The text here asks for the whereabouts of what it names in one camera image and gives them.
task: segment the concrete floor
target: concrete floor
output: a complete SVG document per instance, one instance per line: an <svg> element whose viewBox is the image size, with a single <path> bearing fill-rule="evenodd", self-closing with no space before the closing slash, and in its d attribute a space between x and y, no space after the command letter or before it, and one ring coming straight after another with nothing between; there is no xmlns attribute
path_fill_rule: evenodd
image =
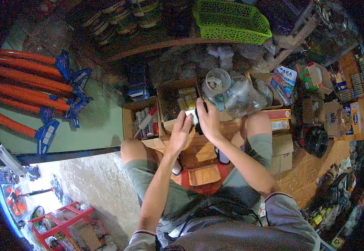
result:
<svg viewBox="0 0 364 251"><path fill-rule="evenodd" d="M72 200L93 206L121 249L128 245L136 231L140 206L120 152L38 166L42 177L57 176L64 194Z"/></svg>

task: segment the leg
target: leg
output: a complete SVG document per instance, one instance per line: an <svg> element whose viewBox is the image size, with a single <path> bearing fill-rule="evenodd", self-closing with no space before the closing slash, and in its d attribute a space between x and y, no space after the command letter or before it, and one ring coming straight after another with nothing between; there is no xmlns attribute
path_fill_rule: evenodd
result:
<svg viewBox="0 0 364 251"><path fill-rule="evenodd" d="M137 139L127 139L120 146L122 160L129 178L139 195L144 200L146 190L154 177L163 157L157 150L146 147ZM176 219L188 212L201 196L169 179L167 203L163 211L164 219Z"/></svg>
<svg viewBox="0 0 364 251"><path fill-rule="evenodd" d="M257 112L250 115L245 121L245 126L231 142L270 170L272 129L266 113ZM249 208L254 207L260 198L260 194L246 183L236 168L227 176L217 195L243 203Z"/></svg>

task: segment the hand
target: hand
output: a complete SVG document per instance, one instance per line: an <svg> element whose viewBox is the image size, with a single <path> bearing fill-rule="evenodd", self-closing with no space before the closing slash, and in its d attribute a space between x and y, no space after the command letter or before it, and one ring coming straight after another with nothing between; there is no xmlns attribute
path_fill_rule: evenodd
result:
<svg viewBox="0 0 364 251"><path fill-rule="evenodd" d="M203 133L214 144L215 140L224 138L220 132L220 111L211 102L206 102L206 104L208 112L206 112L204 107L203 99L197 99L197 114Z"/></svg>
<svg viewBox="0 0 364 251"><path fill-rule="evenodd" d="M189 116L186 117L185 111L181 110L178 118L176 118L174 128L172 129L171 139L169 140L169 145L166 149L167 153L175 155L176 157L180 154L188 141L188 135L192 124L193 115L189 114Z"/></svg>

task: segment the wooden floor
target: wooden floor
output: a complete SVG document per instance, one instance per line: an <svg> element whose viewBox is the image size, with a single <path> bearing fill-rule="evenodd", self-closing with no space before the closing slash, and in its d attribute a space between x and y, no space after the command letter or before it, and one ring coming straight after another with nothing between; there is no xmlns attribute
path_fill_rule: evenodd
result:
<svg viewBox="0 0 364 251"><path fill-rule="evenodd" d="M231 139L239 130L241 122L239 120L226 121L222 125L224 135ZM205 137L190 142L181 153L181 163L183 166L195 166L198 161L206 164L216 163L214 145L206 140ZM310 201L316 191L316 181L325 174L334 163L340 164L342 159L350 156L349 141L330 140L325 155L319 159L313 155L306 153L304 149L297 148L294 145L294 153L292 157L292 169L280 174L276 174L274 178L279 184L283 192L292 195L299 208L302 208ZM201 169L198 172L190 173L194 177L190 177L190 184L202 184L210 180L219 179L219 173L213 169ZM172 175L171 179L179 183L179 178Z"/></svg>

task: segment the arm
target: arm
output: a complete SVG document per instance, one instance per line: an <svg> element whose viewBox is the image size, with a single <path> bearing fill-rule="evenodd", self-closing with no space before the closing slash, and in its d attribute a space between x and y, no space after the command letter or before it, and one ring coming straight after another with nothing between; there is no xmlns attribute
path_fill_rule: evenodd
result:
<svg viewBox="0 0 364 251"><path fill-rule="evenodd" d="M192 122L193 116L191 114L186 117L184 110L179 113L172 129L169 145L164 152L164 157L144 196L138 229L145 229L155 233L155 228L167 201L172 167L188 140Z"/></svg>
<svg viewBox="0 0 364 251"><path fill-rule="evenodd" d="M272 175L255 159L242 152L229 142L220 132L220 118L218 109L210 102L206 102L206 112L201 98L197 99L197 114L203 133L218 149L220 149L235 165L245 181L263 197L278 191L279 187Z"/></svg>

